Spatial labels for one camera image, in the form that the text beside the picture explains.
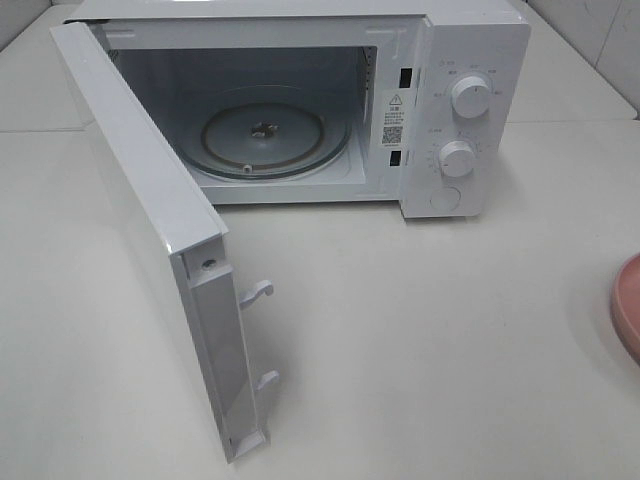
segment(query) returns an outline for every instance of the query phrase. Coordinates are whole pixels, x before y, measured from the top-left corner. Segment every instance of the power level knob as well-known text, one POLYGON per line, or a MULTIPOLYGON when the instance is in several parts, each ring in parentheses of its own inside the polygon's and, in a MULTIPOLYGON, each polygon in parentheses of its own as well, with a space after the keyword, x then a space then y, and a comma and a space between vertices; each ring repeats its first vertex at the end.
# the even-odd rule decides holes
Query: power level knob
POLYGON ((453 109, 463 118, 476 118, 489 109, 491 89, 478 75, 458 80, 451 89, 453 109))

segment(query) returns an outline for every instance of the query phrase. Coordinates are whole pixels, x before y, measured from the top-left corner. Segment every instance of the warning label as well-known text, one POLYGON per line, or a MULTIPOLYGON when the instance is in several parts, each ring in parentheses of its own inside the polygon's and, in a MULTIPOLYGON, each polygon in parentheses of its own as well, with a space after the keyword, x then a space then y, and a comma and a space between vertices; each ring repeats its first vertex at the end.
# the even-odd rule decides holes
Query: warning label
POLYGON ((384 117, 380 143, 383 147, 400 147, 406 141, 409 131, 407 123, 413 111, 415 91, 387 90, 383 97, 384 117))

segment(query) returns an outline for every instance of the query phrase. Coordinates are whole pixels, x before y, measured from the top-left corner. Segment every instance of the control knob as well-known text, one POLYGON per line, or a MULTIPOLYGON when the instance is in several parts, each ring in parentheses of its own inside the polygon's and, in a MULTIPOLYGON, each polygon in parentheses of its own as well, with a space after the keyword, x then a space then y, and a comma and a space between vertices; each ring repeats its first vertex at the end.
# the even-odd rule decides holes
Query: control knob
POLYGON ((447 177, 463 177, 473 170, 476 154, 467 142, 447 143, 439 155, 440 168, 447 177))
POLYGON ((463 118, 476 118, 489 109, 491 89, 479 75, 458 80, 451 89, 453 109, 463 118))

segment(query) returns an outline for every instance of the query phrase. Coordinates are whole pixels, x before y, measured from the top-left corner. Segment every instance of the control panel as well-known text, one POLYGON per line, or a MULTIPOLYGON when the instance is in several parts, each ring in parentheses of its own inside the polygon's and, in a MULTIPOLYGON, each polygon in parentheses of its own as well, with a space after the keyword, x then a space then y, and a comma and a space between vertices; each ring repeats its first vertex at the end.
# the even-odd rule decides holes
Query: control panel
POLYGON ((526 23, 426 28, 405 217, 481 212, 529 32, 526 23))

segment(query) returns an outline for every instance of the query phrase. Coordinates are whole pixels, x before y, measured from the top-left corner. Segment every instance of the timer knob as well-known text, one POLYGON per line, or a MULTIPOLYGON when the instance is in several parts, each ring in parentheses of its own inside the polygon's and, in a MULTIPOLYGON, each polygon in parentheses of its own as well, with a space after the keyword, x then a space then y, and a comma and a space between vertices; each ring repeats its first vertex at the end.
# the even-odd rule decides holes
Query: timer knob
POLYGON ((473 170, 476 159, 471 146, 464 141, 456 140, 447 143, 440 150, 440 168, 447 177, 463 177, 473 170))

